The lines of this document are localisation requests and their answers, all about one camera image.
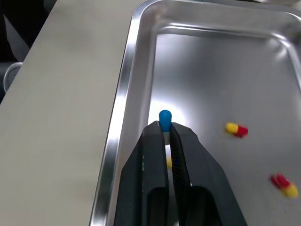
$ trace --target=metal tray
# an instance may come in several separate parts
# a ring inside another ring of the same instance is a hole
[[[142,129],[168,109],[223,167],[250,226],[296,225],[301,203],[301,12],[213,0],[147,0],[132,17],[90,225],[112,225],[120,172]],[[249,127],[238,139],[225,123]]]

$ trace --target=yellow object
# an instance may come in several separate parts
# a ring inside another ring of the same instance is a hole
[[[226,130],[227,130],[228,133],[237,134],[237,132],[238,132],[238,125],[235,124],[235,123],[232,123],[232,122],[228,122],[226,124]]]
[[[283,189],[283,191],[290,198],[298,197],[298,189],[297,189],[296,185],[294,185],[294,184],[290,184],[286,189]]]
[[[172,168],[173,164],[172,164],[171,157],[168,157],[168,158],[166,159],[166,163],[167,163],[167,167],[168,167],[168,168]]]

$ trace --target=blue object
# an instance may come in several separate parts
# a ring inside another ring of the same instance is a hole
[[[169,132],[171,126],[171,113],[163,110],[159,113],[159,124],[163,132]]]

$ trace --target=pill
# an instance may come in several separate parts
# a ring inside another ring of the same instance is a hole
[[[249,130],[246,127],[239,126],[235,123],[228,122],[226,124],[226,130],[237,137],[244,137],[248,134]]]
[[[296,185],[287,181],[285,176],[282,174],[271,176],[270,181],[276,188],[280,189],[284,195],[290,198],[298,197],[298,189]]]
[[[167,164],[167,167],[168,168],[172,168],[173,164],[172,164],[172,160],[171,160],[171,157],[167,157],[166,159],[166,164]]]

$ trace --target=dark object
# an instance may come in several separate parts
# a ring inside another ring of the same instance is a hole
[[[115,226],[165,226],[168,202],[165,145],[159,123],[144,128],[120,178]],[[170,130],[180,226],[246,226],[220,165],[189,128]]]
[[[48,13],[43,0],[0,0],[0,62],[16,62],[6,35],[4,16],[31,47],[37,38]]]

